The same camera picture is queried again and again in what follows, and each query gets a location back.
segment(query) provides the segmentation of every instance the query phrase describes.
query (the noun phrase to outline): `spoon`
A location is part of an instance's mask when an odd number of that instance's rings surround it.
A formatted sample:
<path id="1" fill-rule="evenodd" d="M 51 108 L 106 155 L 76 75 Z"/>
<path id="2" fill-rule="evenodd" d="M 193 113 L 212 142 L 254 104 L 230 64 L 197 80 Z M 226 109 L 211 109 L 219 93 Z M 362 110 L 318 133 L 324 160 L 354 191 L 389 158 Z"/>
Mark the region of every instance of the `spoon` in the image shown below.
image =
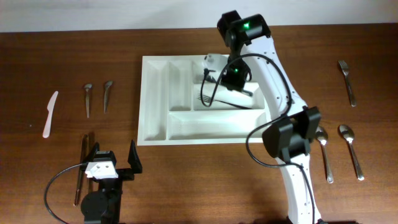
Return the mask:
<path id="1" fill-rule="evenodd" d="M 317 131 L 315 132 L 315 136 L 319 143 L 321 144 L 322 148 L 322 153 L 323 153 L 323 159 L 325 160 L 326 164 L 326 179 L 329 184 L 333 183 L 333 174 L 331 173 L 331 168 L 329 165 L 329 160 L 328 160 L 328 155 L 326 154 L 326 149 L 325 146 L 328 142 L 328 133 L 325 131 L 325 129 L 321 126 L 317 127 Z"/>
<path id="2" fill-rule="evenodd" d="M 113 81 L 107 81 L 105 83 L 105 94 L 104 94 L 104 113 L 107 112 L 108 110 L 108 98 L 109 98 L 109 88 L 111 87 L 111 85 L 113 84 Z"/>
<path id="3" fill-rule="evenodd" d="M 340 134 L 342 135 L 343 138 L 346 139 L 349 145 L 349 149 L 351 151 L 351 155 L 353 156 L 354 160 L 354 166 L 355 166 L 355 171 L 356 171 L 356 176 L 358 180 L 364 180 L 365 177 L 363 176 L 361 166 L 359 166 L 358 159 L 356 158 L 355 152 L 354 152 L 354 146 L 353 146 L 353 141 L 354 141 L 354 132 L 349 128 L 347 125 L 342 124 L 338 127 L 338 130 Z"/>
<path id="4" fill-rule="evenodd" d="M 84 85 L 84 89 L 86 90 L 86 114 L 87 118 L 90 117 L 90 93 L 89 90 L 93 87 L 93 84 L 89 83 Z"/>

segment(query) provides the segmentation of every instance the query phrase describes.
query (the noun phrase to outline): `fork handle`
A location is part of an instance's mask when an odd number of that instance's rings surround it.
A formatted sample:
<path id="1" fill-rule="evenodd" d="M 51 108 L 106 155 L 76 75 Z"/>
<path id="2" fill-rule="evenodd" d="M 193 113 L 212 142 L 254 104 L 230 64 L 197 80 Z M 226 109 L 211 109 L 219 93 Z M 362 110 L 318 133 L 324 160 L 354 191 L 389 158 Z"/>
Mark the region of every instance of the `fork handle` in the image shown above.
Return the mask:
<path id="1" fill-rule="evenodd" d="M 353 89 L 351 87 L 351 82 L 349 82 L 348 77 L 346 77 L 346 85 L 347 85 L 347 91 L 348 91 L 348 96 L 349 96 L 349 102 L 351 103 L 351 106 L 356 106 L 356 100 L 354 97 Z"/>
<path id="2" fill-rule="evenodd" d="M 251 108 L 248 108 L 248 107 L 245 107 L 245 106 L 235 105 L 235 104 L 233 104 L 233 103 L 228 103 L 228 102 L 225 102 L 225 101 L 222 101 L 222 100 L 214 100 L 214 101 L 217 101 L 217 102 L 220 102 L 220 103 L 225 103 L 225 104 L 234 106 L 234 107 L 239 108 L 239 109 L 251 110 Z"/>

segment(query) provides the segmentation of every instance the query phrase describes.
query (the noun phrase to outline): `wooden table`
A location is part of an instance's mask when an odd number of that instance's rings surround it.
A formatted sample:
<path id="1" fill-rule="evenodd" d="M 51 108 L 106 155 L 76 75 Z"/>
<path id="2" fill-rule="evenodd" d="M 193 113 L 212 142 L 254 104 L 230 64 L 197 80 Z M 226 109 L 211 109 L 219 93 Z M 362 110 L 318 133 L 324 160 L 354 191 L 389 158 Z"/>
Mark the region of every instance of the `wooden table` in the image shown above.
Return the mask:
<path id="1" fill-rule="evenodd" d="M 271 27 L 290 81 L 318 106 L 328 131 L 335 182 L 325 178 L 319 143 L 311 174 L 324 220 L 398 220 L 398 25 Z M 78 163 L 90 131 L 102 150 L 128 167 L 137 138 L 143 55 L 227 54 L 216 29 L 112 30 L 0 34 L 0 217 L 2 223 L 55 223 L 43 192 L 58 171 Z M 349 105 L 337 60 L 351 67 L 358 106 Z M 114 80 L 109 113 L 103 84 Z M 93 87 L 86 118 L 83 85 Z M 51 135 L 42 137 L 47 103 L 58 90 Z M 355 131 L 365 180 L 355 176 L 339 124 Z M 262 144 L 253 151 L 275 162 Z M 121 222 L 252 223 L 283 220 L 287 197 L 279 170 L 256 164 L 243 144 L 137 148 L 144 173 L 123 186 Z M 82 223 L 73 207 L 76 171 L 50 189 L 49 204 L 67 222 Z"/>

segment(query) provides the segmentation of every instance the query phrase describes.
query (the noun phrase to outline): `white tray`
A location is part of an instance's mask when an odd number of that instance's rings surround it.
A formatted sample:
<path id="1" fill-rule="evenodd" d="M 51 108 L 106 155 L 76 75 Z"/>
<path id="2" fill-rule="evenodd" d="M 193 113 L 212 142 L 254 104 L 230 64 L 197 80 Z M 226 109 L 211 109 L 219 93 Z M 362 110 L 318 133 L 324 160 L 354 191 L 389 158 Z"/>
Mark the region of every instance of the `white tray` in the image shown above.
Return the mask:
<path id="1" fill-rule="evenodd" d="M 240 110 L 197 99 L 203 80 L 205 55 L 143 56 L 137 145 L 243 143 L 248 133 L 268 120 L 269 110 L 256 82 L 247 82 L 248 97 L 219 86 L 215 99 L 254 110 Z M 206 83 L 204 95 L 214 84 Z M 257 132 L 251 142 L 262 142 Z"/>

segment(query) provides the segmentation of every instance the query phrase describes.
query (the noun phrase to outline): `metal fork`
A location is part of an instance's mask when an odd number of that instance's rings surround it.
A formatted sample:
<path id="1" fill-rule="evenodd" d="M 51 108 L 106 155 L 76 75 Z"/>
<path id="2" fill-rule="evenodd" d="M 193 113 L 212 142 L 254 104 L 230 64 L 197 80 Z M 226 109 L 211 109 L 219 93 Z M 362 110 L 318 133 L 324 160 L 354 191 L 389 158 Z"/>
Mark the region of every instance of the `metal fork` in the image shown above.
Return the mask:
<path id="1" fill-rule="evenodd" d="M 211 100 L 211 97 L 210 97 L 210 96 L 202 95 L 202 97 L 203 97 L 203 101 L 204 101 L 204 102 L 210 103 L 210 100 Z M 201 100 L 201 99 L 200 99 L 200 93 L 198 94 L 197 99 L 198 99 L 198 100 Z M 239 109 L 244 109 L 244 110 L 251 110 L 251 109 L 252 109 L 252 108 L 248 108 L 248 107 L 245 107 L 245 106 L 239 106 L 239 105 L 236 105 L 236 104 L 233 104 L 233 103 L 228 103 L 228 102 L 225 102 L 225 101 L 222 101 L 222 100 L 216 100 L 216 99 L 214 99 L 213 101 L 217 101 L 217 102 L 220 102 L 220 103 L 225 103 L 225 104 L 227 104 L 227 105 L 231 105 L 231 106 L 234 106 L 234 107 L 239 108 Z"/>
<path id="2" fill-rule="evenodd" d="M 338 63 L 340 64 L 341 71 L 343 72 L 344 77 L 346 78 L 349 102 L 351 103 L 351 106 L 356 106 L 356 100 L 354 97 L 353 89 L 351 88 L 351 83 L 349 82 L 349 79 L 348 79 L 349 67 L 344 60 L 339 60 Z"/>

